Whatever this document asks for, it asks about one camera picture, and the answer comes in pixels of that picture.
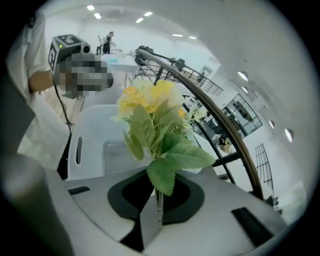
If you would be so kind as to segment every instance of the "black cable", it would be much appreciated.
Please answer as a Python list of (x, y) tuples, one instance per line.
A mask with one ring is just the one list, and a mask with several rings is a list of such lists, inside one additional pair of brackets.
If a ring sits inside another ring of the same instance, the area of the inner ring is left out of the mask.
[(54, 90), (55, 90), (55, 93), (60, 101), (60, 104), (61, 104), (61, 107), (62, 107), (62, 111), (63, 111), (63, 114), (64, 114), (64, 117), (65, 117), (65, 120), (66, 120), (66, 124), (68, 125), (68, 128), (69, 128), (69, 132), (71, 134), (71, 127), (72, 127), (72, 123), (69, 121), (68, 119), (68, 116), (67, 116), (67, 107), (66, 105), (62, 102), (60, 96), (59, 96), (59, 93), (58, 93), (58, 88), (57, 88), (57, 85), (55, 83), (55, 79), (52, 75), (52, 80), (53, 80), (53, 85), (54, 85)]

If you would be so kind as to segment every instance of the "black oval base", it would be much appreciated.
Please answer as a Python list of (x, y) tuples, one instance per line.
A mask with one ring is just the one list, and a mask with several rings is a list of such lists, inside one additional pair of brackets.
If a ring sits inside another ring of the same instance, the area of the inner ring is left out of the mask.
[[(143, 170), (115, 184), (107, 194), (119, 216), (135, 221), (132, 232), (121, 242), (139, 252), (144, 249), (139, 215), (153, 190), (147, 171)], [(186, 222), (201, 208), (204, 200), (204, 191), (198, 184), (176, 174), (172, 195), (163, 197), (163, 225)]]

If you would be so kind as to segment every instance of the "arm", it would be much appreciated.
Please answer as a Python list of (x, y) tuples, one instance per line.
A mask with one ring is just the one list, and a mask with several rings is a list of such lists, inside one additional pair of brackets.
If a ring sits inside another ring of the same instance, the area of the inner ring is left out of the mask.
[(48, 63), (45, 40), (45, 17), (37, 15), (32, 28), (32, 42), (25, 53), (25, 62), (31, 92), (44, 91), (54, 85), (53, 75)]

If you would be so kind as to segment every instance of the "sleeve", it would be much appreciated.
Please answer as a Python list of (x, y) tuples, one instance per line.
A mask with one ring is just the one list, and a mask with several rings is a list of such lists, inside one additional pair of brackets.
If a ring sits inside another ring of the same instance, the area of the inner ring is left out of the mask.
[(50, 70), (45, 39), (45, 16), (37, 14), (34, 27), (31, 29), (31, 42), (25, 53), (28, 79), (38, 71)]

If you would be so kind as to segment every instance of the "pixelated area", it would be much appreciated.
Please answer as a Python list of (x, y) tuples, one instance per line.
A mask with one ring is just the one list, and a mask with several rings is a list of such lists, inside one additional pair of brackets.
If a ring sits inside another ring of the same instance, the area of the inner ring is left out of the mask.
[(85, 97), (87, 92), (100, 92), (114, 83), (112, 68), (99, 56), (77, 53), (57, 64), (54, 81), (66, 93)]

